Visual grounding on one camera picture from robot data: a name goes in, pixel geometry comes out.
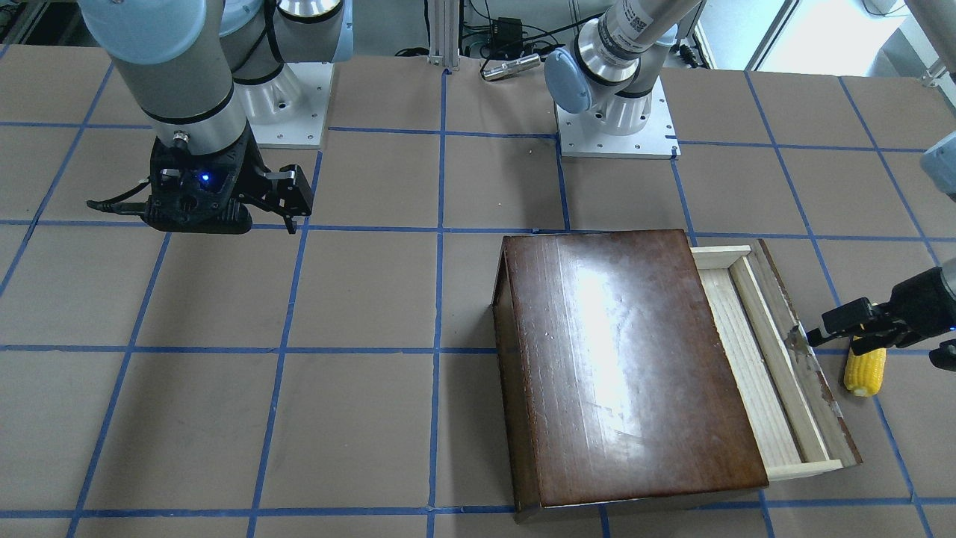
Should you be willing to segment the black gripper with blue light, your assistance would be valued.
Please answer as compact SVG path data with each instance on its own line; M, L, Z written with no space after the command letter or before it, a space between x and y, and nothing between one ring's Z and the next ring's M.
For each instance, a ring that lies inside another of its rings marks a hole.
M252 127L225 149L194 155L154 140L149 157L151 193L141 219L162 232L246 234L249 209L280 215L290 235L298 217L313 214L313 190L297 164L267 172Z

